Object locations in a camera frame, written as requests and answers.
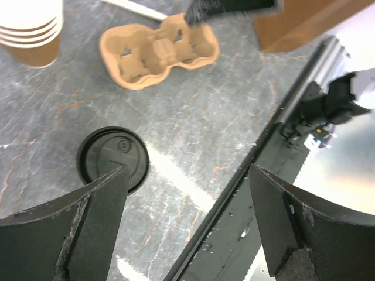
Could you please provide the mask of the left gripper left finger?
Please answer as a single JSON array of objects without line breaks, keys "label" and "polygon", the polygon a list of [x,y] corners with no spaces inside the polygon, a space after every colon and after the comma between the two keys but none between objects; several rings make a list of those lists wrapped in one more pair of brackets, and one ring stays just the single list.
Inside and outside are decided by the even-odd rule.
[{"label": "left gripper left finger", "polygon": [[1,280],[106,280],[129,188],[119,167],[1,220]]}]

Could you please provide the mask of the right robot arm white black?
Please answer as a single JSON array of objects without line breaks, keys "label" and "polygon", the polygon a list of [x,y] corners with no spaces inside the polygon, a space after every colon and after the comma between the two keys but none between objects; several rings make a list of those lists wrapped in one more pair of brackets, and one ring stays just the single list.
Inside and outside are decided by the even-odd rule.
[{"label": "right robot arm white black", "polygon": [[[281,9],[281,1],[192,1],[185,22],[189,26],[200,26],[211,18],[230,13],[259,14]],[[354,103],[356,98],[351,93],[351,79],[354,76],[355,73],[349,73],[333,80],[327,94],[310,97],[298,105],[281,131],[283,138],[291,145],[309,133],[322,138],[327,135],[322,133],[325,125],[340,125],[354,116],[369,113],[369,109]]]}]

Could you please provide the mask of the brown paper bag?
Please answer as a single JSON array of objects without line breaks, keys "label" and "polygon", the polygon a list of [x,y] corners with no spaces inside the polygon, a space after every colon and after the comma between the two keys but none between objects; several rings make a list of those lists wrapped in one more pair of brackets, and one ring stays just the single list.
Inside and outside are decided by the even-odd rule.
[{"label": "brown paper bag", "polygon": [[291,52],[373,3],[369,0],[284,1],[281,12],[254,18],[260,50]]}]

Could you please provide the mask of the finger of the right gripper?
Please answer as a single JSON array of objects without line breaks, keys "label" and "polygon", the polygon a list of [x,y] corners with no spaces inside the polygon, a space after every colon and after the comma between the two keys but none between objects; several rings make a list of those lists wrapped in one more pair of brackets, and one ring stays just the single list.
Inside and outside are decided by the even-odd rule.
[{"label": "finger of the right gripper", "polygon": [[244,1],[192,1],[186,11],[186,23],[197,26],[211,18],[228,14],[259,14],[277,11],[277,1],[274,0],[244,0]]}]

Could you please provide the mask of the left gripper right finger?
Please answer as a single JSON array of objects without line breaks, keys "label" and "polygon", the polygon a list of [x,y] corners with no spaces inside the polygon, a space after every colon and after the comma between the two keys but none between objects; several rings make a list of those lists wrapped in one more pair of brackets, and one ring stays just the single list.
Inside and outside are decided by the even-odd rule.
[{"label": "left gripper right finger", "polygon": [[296,187],[259,165],[250,190],[276,280],[374,280],[374,216]]}]

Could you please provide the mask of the cardboard cup carrier tray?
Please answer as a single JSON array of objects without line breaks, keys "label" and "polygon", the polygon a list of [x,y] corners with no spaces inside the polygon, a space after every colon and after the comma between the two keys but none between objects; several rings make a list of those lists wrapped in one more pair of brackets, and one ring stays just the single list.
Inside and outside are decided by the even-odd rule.
[{"label": "cardboard cup carrier tray", "polygon": [[220,51],[210,26],[191,28],[182,13],[166,17],[158,29],[138,23],[110,28],[101,36],[99,49],[109,76],[129,90],[160,83],[172,67],[211,65]]}]

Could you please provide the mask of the black plastic cup lid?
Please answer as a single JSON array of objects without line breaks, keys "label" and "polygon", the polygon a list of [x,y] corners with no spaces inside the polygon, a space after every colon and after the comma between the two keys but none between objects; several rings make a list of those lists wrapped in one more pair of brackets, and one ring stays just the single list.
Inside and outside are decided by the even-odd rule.
[{"label": "black plastic cup lid", "polygon": [[83,140],[76,163],[78,174],[85,184],[118,167],[127,167],[130,195],[147,178],[150,158],[144,141],[135,132],[119,126],[106,126]]}]

